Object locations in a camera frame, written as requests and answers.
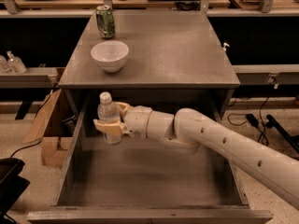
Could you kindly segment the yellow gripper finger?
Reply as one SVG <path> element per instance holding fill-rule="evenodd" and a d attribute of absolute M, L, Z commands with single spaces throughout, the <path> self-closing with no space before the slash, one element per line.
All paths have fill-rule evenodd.
<path fill-rule="evenodd" d="M 119 109 L 120 116 L 123 118 L 126 115 L 128 109 L 130 108 L 130 105 L 123 102 L 117 102 L 116 105 Z"/>
<path fill-rule="evenodd" d="M 127 133 L 126 125 L 119 120 L 112 123 L 104 123 L 99 119 L 95 119 L 93 124 L 95 129 L 102 133 L 107 133 L 110 135 L 125 135 Z"/>

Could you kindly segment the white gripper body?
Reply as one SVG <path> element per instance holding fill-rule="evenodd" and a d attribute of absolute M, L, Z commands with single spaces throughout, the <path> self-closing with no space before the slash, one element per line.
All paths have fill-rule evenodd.
<path fill-rule="evenodd" d="M 147 138 L 147 127 L 152 109 L 142 105 L 130 107 L 124 117 L 125 133 L 130 137 Z"/>

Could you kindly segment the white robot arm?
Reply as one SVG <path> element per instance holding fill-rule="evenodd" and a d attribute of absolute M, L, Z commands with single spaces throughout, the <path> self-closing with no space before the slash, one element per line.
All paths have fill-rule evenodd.
<path fill-rule="evenodd" d="M 118 118 L 93 122 L 98 131 L 155 139 L 186 154 L 206 146 L 299 209 L 299 161 L 229 130 L 193 109 L 182 108 L 172 115 L 126 103 L 117 103 L 117 107 L 121 112 Z"/>

